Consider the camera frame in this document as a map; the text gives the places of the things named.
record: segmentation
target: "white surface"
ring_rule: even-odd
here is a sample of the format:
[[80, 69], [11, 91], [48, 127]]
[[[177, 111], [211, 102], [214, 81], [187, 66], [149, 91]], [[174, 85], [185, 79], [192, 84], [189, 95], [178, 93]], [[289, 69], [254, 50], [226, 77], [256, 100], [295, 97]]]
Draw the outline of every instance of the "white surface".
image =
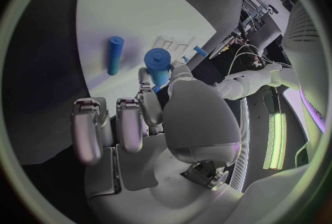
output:
[[277, 11], [279, 11], [278, 14], [273, 14], [270, 16], [281, 30], [281, 35], [284, 36], [289, 19], [289, 11], [283, 6], [280, 0], [261, 0], [261, 1], [267, 6], [269, 4], [272, 5], [273, 7], [275, 7]]
[[[179, 44], [188, 44], [194, 37], [194, 43], [203, 46], [215, 32], [185, 0], [77, 0], [77, 44], [85, 82], [91, 97], [106, 98], [111, 116], [118, 98], [137, 94], [138, 69], [144, 66], [145, 53], [155, 47], [159, 37], [172, 38]], [[111, 36], [124, 39], [116, 76], [107, 74]], [[194, 54], [185, 53], [188, 59]]]
[[286, 101], [288, 102], [288, 104], [291, 106], [291, 108], [293, 109], [295, 115], [299, 118], [299, 121], [302, 125], [303, 131], [307, 137], [307, 140], [310, 141], [307, 124], [306, 124], [305, 118], [304, 118], [304, 112], [303, 112], [300, 92], [293, 88], [289, 88], [283, 93], [283, 96], [286, 99]]

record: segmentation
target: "purple light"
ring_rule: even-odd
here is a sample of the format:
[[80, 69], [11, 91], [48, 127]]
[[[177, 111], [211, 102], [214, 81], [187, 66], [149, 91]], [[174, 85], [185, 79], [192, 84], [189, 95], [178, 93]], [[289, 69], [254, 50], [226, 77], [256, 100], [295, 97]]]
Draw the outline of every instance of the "purple light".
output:
[[325, 121], [323, 116], [321, 116], [321, 114], [317, 111], [317, 109], [315, 109], [314, 106], [312, 106], [309, 101], [307, 100], [307, 98], [305, 97], [302, 88], [300, 87], [300, 96], [301, 99], [305, 105], [305, 107], [307, 108], [310, 116], [312, 117], [312, 119], [314, 120], [314, 122], [317, 124], [317, 126], [319, 127], [319, 129], [325, 133], [326, 129], [325, 129]]

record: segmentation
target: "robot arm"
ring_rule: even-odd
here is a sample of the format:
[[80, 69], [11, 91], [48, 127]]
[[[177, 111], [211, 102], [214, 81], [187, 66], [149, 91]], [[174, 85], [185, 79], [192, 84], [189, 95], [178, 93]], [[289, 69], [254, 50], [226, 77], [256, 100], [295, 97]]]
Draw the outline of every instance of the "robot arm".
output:
[[299, 90], [294, 70], [282, 68], [280, 64], [268, 64], [258, 71], [247, 70], [226, 76], [221, 83], [215, 84], [215, 88], [222, 98], [236, 100], [255, 93], [264, 85], [285, 85]]

